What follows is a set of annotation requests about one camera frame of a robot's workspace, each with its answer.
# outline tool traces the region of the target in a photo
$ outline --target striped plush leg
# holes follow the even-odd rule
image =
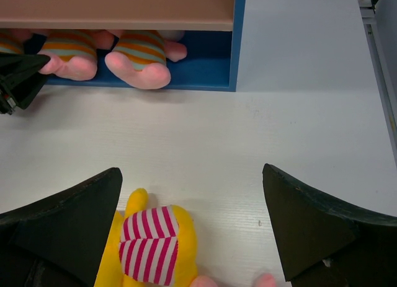
[[[164,40],[157,31],[124,31],[105,62],[118,78],[138,89],[160,89],[171,80]]]
[[[24,53],[24,46],[8,29],[0,29],[0,53]]]
[[[125,208],[124,219],[143,211],[148,202],[148,192],[145,189],[137,189],[130,195]],[[137,282],[128,275],[123,276],[123,287],[145,287],[144,283]]]
[[[97,72],[96,44],[90,30],[52,30],[39,53],[51,58],[39,71],[42,74],[86,81]]]

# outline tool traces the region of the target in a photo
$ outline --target blue cubby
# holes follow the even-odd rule
[[[167,62],[172,80],[165,89],[195,91],[236,90],[241,34],[243,31],[245,0],[235,0],[233,31],[186,31],[181,40],[187,46],[186,59]],[[35,35],[25,49],[34,54],[40,50],[45,37]],[[104,57],[109,51],[98,51],[98,71],[90,81],[71,81],[50,76],[48,84],[66,86],[129,87],[106,67]]]

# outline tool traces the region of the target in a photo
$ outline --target white tabletop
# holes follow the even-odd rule
[[[247,0],[238,93],[45,87],[0,118],[0,211],[122,170],[119,209],[192,212],[200,272],[251,286],[282,269],[265,206],[271,163],[397,216],[397,169],[355,0]]]

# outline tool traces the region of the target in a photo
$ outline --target red and white striped fabric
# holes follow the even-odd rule
[[[119,247],[123,272],[138,282],[172,286],[178,232],[172,206],[139,211],[127,218]]]

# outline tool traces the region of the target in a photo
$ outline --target plush toy foot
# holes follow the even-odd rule
[[[49,51],[40,51],[51,60],[39,71],[41,74],[55,74],[61,78],[74,81],[88,81],[97,73],[97,62],[88,56],[74,56],[69,61],[63,61],[56,54]]]
[[[92,32],[92,37],[94,38],[96,48],[99,48],[101,50],[111,49],[114,43],[113,34],[109,33],[106,30]]]
[[[186,46],[177,42],[166,41],[164,51],[166,52],[166,57],[173,62],[178,62],[187,56]]]
[[[149,64],[142,71],[137,71],[127,56],[118,51],[107,54],[105,62],[114,75],[138,89],[160,89],[171,81],[168,68],[161,63]]]
[[[33,36],[33,33],[28,29],[10,29],[10,33],[20,42],[25,42]]]
[[[129,216],[139,211],[143,211],[147,204],[148,192],[143,188],[136,189],[128,198],[124,218],[127,219]]]
[[[218,285],[207,276],[198,276],[190,287],[218,287]]]
[[[255,287],[276,287],[277,284],[272,275],[266,273],[265,275],[260,276],[256,282]]]

